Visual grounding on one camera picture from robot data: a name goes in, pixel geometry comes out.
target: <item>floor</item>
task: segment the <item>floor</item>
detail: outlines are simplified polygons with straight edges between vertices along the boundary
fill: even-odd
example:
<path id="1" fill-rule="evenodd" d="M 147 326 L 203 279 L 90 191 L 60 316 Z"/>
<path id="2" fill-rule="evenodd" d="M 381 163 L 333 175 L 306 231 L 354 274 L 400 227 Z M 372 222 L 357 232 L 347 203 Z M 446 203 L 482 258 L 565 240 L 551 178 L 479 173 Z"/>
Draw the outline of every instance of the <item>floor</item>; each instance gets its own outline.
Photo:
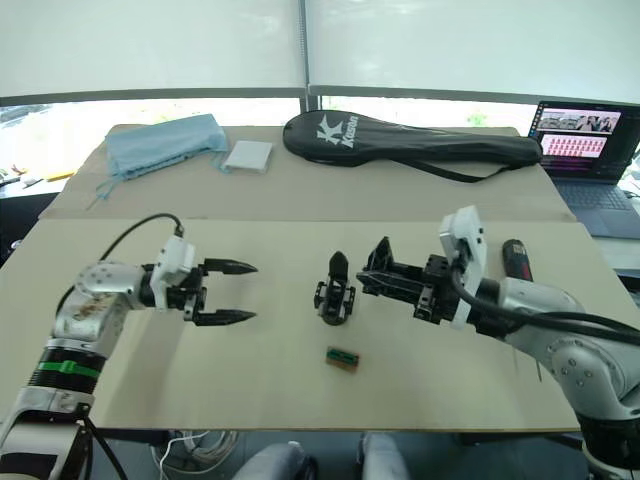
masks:
<path id="1" fill-rule="evenodd" d="M 413 480 L 470 478 L 584 480 L 587 470 L 580 452 L 542 438 L 462 446 L 454 434 L 394 433 Z M 271 443 L 295 440 L 319 464 L 320 480 L 354 480 L 360 433 L 342 432 L 250 432 L 243 433 L 229 458 L 216 470 L 197 478 L 230 479 L 253 454 Z M 110 441 L 130 479 L 158 479 L 159 471 L 147 445 Z M 115 478 L 108 460 L 96 446 L 93 480 Z M 193 479 L 194 475 L 168 472 L 169 480 Z"/>

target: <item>beige tabletop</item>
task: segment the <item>beige tabletop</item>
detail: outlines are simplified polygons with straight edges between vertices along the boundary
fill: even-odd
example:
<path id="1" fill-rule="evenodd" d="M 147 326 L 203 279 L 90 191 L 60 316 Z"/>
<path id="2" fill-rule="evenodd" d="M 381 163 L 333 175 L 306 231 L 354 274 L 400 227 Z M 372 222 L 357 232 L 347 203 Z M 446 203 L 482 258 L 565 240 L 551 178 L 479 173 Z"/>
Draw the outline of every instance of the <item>beige tabletop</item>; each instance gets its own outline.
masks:
<path id="1" fill-rule="evenodd" d="M 517 133 L 513 128 L 457 130 Z M 41 218 L 136 218 L 169 211 L 183 218 L 226 220 L 440 221 L 474 204 L 486 220 L 575 220 L 539 165 L 465 184 L 387 160 L 357 168 L 307 162 L 285 149 L 282 127 L 225 127 L 225 131 L 231 145 L 239 139 L 273 143 L 266 175 L 225 175 L 211 165 L 209 155 L 200 155 L 124 182 L 108 200 L 95 202 L 96 187 L 108 179 L 103 143 Z M 451 168 L 484 176 L 497 166 L 460 163 Z"/>
<path id="2" fill-rule="evenodd" d="M 0 415 L 28 380 L 60 295 L 133 220 L 41 220 L 0 270 Z M 312 298 L 337 249 L 350 277 L 383 235 L 397 261 L 441 253 L 439 222 L 241 222 L 187 220 L 196 257 L 235 258 L 252 275 L 208 280 L 208 310 L 258 316 L 195 327 L 178 313 L 132 313 L 96 389 L 103 427 L 410 429 L 464 431 L 577 428 L 560 388 L 511 347 L 411 317 L 412 307 L 358 292 L 353 316 L 330 327 Z M 591 313 L 640 326 L 638 312 L 577 223 L 485 222 L 487 276 L 502 273 L 500 245 L 526 244 L 534 278 L 573 294 Z M 145 225 L 112 258 L 153 261 L 171 222 Z M 361 355 L 356 373 L 324 363 L 327 346 Z"/>

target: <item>red and black object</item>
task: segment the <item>red and black object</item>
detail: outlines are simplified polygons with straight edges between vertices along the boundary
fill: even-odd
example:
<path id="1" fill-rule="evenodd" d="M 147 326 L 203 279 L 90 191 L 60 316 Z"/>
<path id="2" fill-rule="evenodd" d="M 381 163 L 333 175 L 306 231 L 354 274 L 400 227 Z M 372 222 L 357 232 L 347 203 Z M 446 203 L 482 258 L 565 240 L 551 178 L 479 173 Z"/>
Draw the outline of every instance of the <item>red and black object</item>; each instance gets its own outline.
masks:
<path id="1" fill-rule="evenodd" d="M 502 263 L 507 277 L 533 282 L 529 256 L 520 240 L 512 238 L 502 244 Z"/>

